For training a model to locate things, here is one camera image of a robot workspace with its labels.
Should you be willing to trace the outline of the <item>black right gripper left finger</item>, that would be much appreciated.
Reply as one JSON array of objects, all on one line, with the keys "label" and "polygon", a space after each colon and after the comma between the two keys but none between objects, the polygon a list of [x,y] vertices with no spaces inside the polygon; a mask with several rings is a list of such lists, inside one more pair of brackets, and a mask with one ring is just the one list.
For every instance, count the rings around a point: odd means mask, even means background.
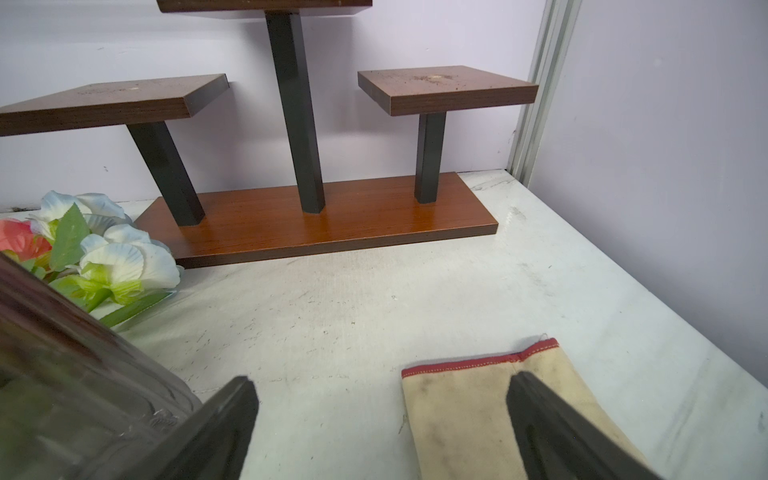
[{"label": "black right gripper left finger", "polygon": [[136,479],[238,479],[259,411],[255,384],[228,382],[134,466]]}]

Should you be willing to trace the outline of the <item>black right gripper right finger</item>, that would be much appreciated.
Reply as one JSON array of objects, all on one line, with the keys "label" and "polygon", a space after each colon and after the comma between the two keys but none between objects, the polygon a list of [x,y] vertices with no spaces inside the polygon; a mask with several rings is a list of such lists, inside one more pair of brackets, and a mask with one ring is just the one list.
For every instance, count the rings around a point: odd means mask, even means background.
[{"label": "black right gripper right finger", "polygon": [[530,372],[511,377],[506,405],[530,479],[656,479]]}]

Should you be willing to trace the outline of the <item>pink rose flower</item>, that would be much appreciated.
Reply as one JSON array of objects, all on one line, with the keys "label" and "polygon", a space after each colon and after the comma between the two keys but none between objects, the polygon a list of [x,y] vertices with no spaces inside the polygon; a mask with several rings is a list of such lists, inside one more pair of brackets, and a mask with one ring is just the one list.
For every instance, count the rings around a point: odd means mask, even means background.
[{"label": "pink rose flower", "polygon": [[23,262],[36,259],[52,250],[49,241],[36,234],[29,221],[1,220],[1,251],[12,253]]}]

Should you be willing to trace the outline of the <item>beige glove with red trim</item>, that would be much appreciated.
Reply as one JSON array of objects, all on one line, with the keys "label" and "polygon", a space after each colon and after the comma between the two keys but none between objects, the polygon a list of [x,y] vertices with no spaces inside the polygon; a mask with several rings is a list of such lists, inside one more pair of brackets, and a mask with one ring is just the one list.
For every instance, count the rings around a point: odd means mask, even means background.
[{"label": "beige glove with red trim", "polygon": [[403,370],[410,430],[424,479],[524,479],[506,397],[530,372],[639,461],[645,458],[599,405],[554,338],[504,355]]}]

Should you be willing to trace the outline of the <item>tall purple ribbed glass vase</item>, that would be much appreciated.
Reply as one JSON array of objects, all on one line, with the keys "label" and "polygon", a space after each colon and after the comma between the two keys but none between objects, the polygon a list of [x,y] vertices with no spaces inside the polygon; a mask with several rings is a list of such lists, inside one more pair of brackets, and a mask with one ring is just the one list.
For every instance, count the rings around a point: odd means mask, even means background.
[{"label": "tall purple ribbed glass vase", "polygon": [[2,258],[2,478],[117,479],[201,405],[176,375]]}]

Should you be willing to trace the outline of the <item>white rose lower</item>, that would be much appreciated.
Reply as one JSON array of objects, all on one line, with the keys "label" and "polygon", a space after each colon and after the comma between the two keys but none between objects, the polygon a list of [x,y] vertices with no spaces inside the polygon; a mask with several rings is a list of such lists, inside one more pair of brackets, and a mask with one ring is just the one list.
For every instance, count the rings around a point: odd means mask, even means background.
[{"label": "white rose lower", "polygon": [[181,267],[169,248],[128,224],[90,234],[80,247],[75,282],[90,301],[106,294],[119,305],[129,305],[145,293],[172,290],[181,281]]}]

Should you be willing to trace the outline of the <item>brown wooden tiered stand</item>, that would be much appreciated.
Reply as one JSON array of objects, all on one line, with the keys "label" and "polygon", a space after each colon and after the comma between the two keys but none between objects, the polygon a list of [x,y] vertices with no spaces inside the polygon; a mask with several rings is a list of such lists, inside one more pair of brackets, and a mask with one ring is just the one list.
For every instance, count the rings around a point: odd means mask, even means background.
[{"label": "brown wooden tiered stand", "polygon": [[354,12],[360,1],[162,1],[164,13],[260,11],[266,17],[297,183],[197,193],[167,124],[229,88],[222,74],[91,84],[8,105],[17,136],[123,125],[160,196],[137,226],[186,268],[492,235],[498,224],[469,187],[440,169],[451,111],[531,104],[535,84],[467,66],[362,71],[359,87],[388,115],[419,119],[412,176],[322,179],[301,14]]}]

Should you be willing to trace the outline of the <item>aluminium frame post right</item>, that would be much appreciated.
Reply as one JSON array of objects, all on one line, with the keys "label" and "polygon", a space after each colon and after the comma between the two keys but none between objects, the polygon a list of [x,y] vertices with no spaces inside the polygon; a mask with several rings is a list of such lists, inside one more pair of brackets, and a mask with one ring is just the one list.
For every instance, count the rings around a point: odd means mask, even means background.
[{"label": "aluminium frame post right", "polygon": [[529,81],[539,85],[533,104],[521,109],[507,171],[528,187],[579,15],[581,0],[548,0],[542,15]]}]

